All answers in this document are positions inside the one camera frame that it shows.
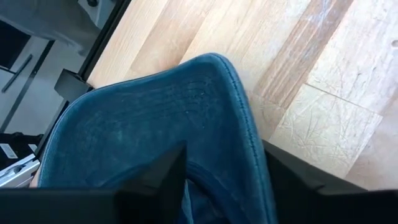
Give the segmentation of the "grey furniture piece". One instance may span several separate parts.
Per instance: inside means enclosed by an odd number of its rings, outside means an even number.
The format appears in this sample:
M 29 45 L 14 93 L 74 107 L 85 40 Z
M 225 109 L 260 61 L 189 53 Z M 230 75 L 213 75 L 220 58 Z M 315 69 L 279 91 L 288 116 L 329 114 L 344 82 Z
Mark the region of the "grey furniture piece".
M 63 42 L 83 57 L 101 32 L 78 0 L 0 0 L 0 21 L 23 33 Z

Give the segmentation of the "silver metal bracket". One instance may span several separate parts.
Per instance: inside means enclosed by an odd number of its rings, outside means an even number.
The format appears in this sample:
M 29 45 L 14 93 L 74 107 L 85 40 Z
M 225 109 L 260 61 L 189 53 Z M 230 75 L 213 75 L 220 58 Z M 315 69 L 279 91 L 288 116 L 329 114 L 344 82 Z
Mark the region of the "silver metal bracket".
M 0 188 L 28 187 L 39 165 L 40 161 L 31 154 L 0 170 Z

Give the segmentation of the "black box white labels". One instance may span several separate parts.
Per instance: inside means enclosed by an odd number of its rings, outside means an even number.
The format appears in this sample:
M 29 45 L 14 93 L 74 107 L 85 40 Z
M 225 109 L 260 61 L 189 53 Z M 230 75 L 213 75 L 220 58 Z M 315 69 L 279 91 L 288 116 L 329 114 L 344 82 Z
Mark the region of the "black box white labels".
M 0 133 L 0 171 L 33 154 L 43 134 Z

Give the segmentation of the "black table edge frame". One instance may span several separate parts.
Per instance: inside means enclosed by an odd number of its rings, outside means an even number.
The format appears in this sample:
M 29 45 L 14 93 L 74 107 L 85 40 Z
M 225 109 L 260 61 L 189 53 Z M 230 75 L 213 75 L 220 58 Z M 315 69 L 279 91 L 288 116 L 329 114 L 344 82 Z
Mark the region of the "black table edge frame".
M 46 144 L 49 140 L 51 132 L 55 127 L 55 124 L 60 119 L 63 112 L 65 112 L 65 110 L 68 108 L 69 104 L 71 104 L 81 95 L 93 90 L 93 87 L 87 83 L 87 79 L 90 77 L 94 66 L 99 60 L 103 50 L 105 49 L 130 3 L 131 0 L 116 0 L 116 5 L 111 10 L 104 27 L 94 42 L 88 56 L 83 62 L 83 65 L 79 69 L 79 72 L 75 73 L 66 69 L 62 70 L 60 78 L 55 84 L 54 90 L 63 98 L 63 101 L 53 117 L 49 128 L 43 135 L 37 150 L 35 151 L 35 155 L 39 160 L 43 158 Z

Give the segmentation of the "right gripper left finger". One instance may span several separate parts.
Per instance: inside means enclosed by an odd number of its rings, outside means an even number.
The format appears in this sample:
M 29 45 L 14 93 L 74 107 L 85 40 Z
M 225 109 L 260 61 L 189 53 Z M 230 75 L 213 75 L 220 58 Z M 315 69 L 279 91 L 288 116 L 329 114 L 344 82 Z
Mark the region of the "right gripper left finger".
M 0 224 L 174 224 L 186 165 L 180 141 L 119 187 L 2 189 Z

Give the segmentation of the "blue denim cap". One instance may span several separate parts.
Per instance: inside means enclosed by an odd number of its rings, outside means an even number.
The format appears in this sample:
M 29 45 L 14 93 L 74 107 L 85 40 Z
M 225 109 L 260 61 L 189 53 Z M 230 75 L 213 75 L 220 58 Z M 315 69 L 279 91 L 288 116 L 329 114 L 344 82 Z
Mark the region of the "blue denim cap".
M 218 54 L 75 100 L 49 137 L 38 185 L 113 187 L 179 141 L 187 178 L 174 224 L 278 224 L 248 98 Z

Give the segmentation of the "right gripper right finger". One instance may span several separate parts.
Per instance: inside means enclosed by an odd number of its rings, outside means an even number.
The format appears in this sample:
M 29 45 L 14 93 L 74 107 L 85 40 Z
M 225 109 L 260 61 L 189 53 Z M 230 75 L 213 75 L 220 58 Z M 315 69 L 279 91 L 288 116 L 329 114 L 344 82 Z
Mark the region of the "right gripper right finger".
M 366 190 L 262 144 L 279 224 L 398 224 L 398 189 Z

